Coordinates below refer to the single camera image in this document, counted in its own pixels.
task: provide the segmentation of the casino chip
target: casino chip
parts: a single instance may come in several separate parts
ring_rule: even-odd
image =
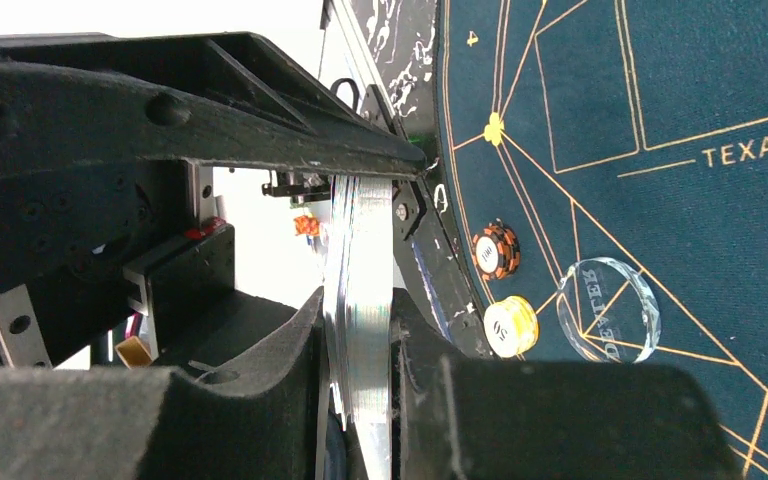
[[[522,355],[537,343],[540,327],[528,301],[514,295],[487,307],[484,333],[496,355],[511,358]]]
[[[472,261],[485,281],[514,273],[519,266],[520,252],[513,230],[499,220],[484,227],[472,237]]]

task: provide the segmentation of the metal bracket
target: metal bracket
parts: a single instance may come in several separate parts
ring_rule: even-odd
[[[187,163],[187,196],[192,212],[192,227],[200,227],[216,216],[213,198],[213,167]]]
[[[25,285],[0,295],[0,353],[11,367],[51,367]]]
[[[128,304],[145,315],[153,356],[234,290],[234,228],[215,225],[173,237],[123,268],[133,289]]]
[[[398,137],[407,138],[399,118],[390,115],[386,108],[386,98],[377,85],[366,89],[366,96],[361,106],[361,116],[376,127]],[[393,198],[393,233],[400,240],[407,240],[416,230],[419,220],[425,215],[426,206],[416,182],[398,182],[395,184]]]
[[[425,202],[416,182],[397,182],[393,197],[393,233],[400,240],[407,240],[425,215]]]
[[[386,102],[387,98],[378,85],[366,87],[366,95],[364,95],[360,107],[360,116],[381,130],[407,140],[408,136],[401,120],[390,115]]]
[[[275,172],[274,180],[269,172],[269,177],[269,183],[260,187],[264,196],[292,197],[292,203],[299,205],[331,199],[331,183],[327,178],[322,179],[321,185],[312,185],[303,174],[295,172]]]

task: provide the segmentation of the poker table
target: poker table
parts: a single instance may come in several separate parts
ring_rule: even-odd
[[[463,245],[516,234],[515,273],[467,270],[484,307],[536,310],[521,359],[585,361],[558,282],[621,260],[660,311],[646,362],[691,373],[768,478],[768,0],[441,0],[437,21],[446,188]]]

